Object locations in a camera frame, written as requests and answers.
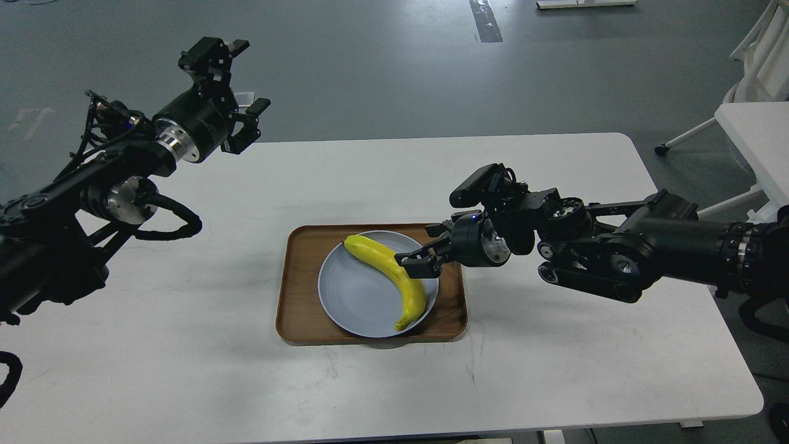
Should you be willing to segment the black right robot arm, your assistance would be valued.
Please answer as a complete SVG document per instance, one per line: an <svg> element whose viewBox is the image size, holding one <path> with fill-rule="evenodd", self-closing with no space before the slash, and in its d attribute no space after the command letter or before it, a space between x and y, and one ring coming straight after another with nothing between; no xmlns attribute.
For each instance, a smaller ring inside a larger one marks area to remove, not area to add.
<svg viewBox="0 0 789 444"><path fill-rule="evenodd" d="M411 278L443 265L498 267L538 251L549 284L635 303L663 276L747 295L739 316L753 332L787 342L787 328L757 311L787 299L787 207L765 224L700 220L697 206L665 189L636 202L584 204L555 188L530 191L504 164L482 166L450 195L457 213L426 227L428 244L395 260Z"/></svg>

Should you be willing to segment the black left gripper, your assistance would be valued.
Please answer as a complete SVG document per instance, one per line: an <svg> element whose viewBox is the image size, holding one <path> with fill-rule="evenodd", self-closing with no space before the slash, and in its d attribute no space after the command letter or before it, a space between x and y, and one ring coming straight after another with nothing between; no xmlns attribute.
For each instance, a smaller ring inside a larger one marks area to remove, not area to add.
<svg viewBox="0 0 789 444"><path fill-rule="evenodd" d="M181 160L202 163L221 146L226 154L240 155L261 135L260 115L271 106L268 98L258 98L244 113L231 83L234 59L249 48L248 40L235 39L230 43L220 38L202 37L178 59L178 67L187 73L194 86L155 113L153 121L158 131L172 127L183 132L179 138L186 148L179 150ZM219 92L212 96L209 93Z"/></svg>

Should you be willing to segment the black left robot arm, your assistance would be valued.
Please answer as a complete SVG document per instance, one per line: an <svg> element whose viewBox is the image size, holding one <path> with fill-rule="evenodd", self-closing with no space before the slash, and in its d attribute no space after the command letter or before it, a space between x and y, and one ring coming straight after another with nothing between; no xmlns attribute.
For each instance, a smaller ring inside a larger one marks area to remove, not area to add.
<svg viewBox="0 0 789 444"><path fill-rule="evenodd" d="M50 301L70 305L102 289L107 262L130 238L169 241L197 235L194 211L158 191L183 160L221 149L241 154L260 137L258 98L239 104L231 65L249 47L204 37L181 53L192 86L147 118L93 91L79 148L51 184L2 205L1 315L5 325Z"/></svg>

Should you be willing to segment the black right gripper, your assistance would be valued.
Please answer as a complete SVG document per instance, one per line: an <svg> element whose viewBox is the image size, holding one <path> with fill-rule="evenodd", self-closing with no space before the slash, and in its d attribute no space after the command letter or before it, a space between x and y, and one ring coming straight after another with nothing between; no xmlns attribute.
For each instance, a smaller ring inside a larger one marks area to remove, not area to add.
<svg viewBox="0 0 789 444"><path fill-rule="evenodd" d="M425 232L436 240L417 250L394 254L396 263L414 280L439 278L448 262L466 267L499 267L511 256L510 248L486 213L454 213L439 224L426 225Z"/></svg>

